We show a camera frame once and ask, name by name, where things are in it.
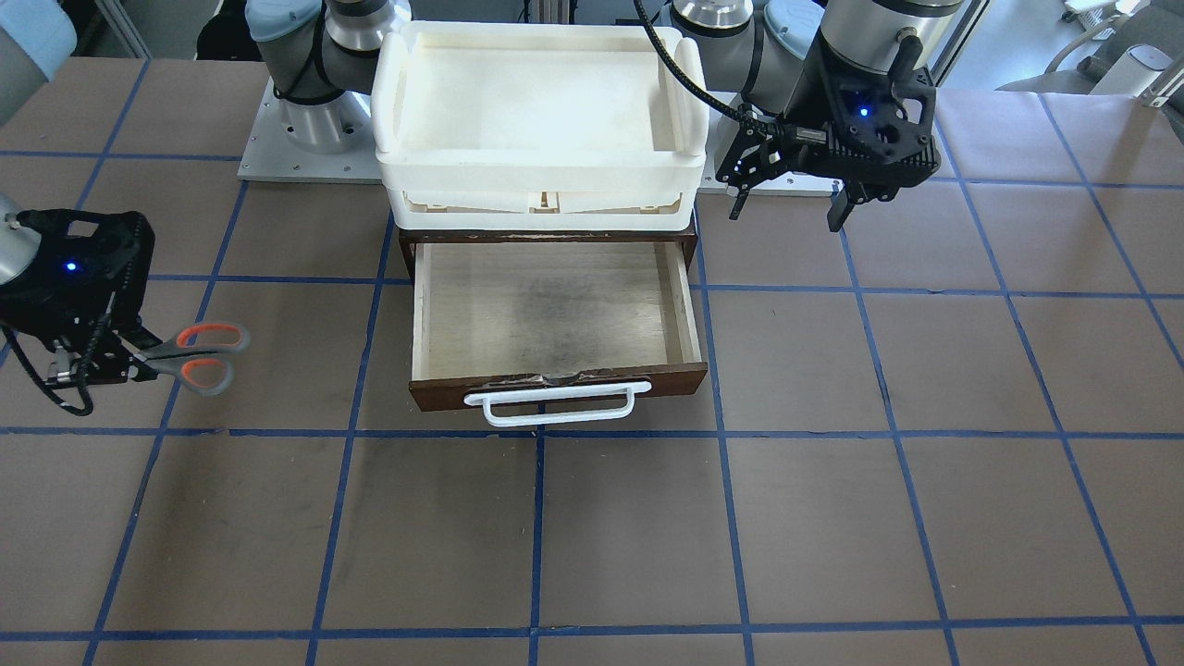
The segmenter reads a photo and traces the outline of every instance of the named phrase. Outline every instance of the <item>white container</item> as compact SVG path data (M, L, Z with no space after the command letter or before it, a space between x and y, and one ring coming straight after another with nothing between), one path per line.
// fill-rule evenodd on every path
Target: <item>white container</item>
M657 31L702 85L695 43ZM702 179L708 108L641 27L411 21L371 107L404 229L677 231Z

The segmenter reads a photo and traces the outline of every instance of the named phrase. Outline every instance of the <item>gray chair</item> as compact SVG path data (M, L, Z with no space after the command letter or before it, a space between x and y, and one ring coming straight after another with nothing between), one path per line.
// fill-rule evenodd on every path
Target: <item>gray chair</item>
M1114 34L1102 43L1096 53L1077 63L1075 69L1055 71L1069 55L1070 47L1075 49L1089 39L1088 33L1057 55L1049 65L1049 70L1054 71L1009 83L999 90L1086 95L1132 46L1148 44L1172 59L1184 55L1184 0L1151 0L1150 6L1133 17L1118 18L1113 26ZM1184 142L1184 88L1177 90L1164 105L1164 114L1171 121L1176 135Z

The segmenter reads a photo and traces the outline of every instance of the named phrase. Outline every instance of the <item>drawer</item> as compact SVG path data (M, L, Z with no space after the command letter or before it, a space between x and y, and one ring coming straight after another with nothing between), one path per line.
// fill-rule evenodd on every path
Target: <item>drawer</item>
M498 427L618 418L638 395L690 395L707 374L676 242L422 244L414 309L424 411L481 406ZM494 410L614 396L624 406Z

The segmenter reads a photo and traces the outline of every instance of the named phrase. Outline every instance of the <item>wooden drawer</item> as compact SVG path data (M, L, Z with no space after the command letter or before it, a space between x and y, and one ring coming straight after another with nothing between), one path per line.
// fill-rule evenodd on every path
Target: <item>wooden drawer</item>
M422 244L414 308L424 411L481 405L494 425L617 418L636 395L690 395L707 373L676 242ZM611 396L625 406L491 411Z

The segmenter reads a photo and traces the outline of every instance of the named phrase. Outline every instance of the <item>storage box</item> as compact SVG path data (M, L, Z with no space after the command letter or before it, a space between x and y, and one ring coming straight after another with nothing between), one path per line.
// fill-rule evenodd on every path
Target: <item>storage box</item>
M695 43L657 30L702 85ZM677 231L702 179L708 108L641 27L412 21L372 114L405 229Z

